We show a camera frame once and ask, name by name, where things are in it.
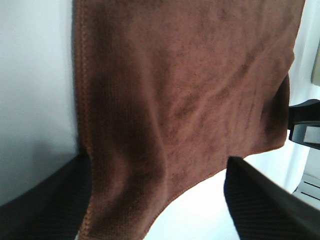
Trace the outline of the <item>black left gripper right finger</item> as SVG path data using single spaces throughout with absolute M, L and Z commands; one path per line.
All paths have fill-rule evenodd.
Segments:
M 241 157 L 227 161 L 223 193 L 241 240 L 318 240 L 320 211 Z

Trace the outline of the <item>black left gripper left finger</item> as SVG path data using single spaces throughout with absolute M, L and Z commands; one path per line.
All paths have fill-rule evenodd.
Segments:
M 78 155 L 0 207 L 2 240 L 74 240 L 92 193 L 91 161 Z

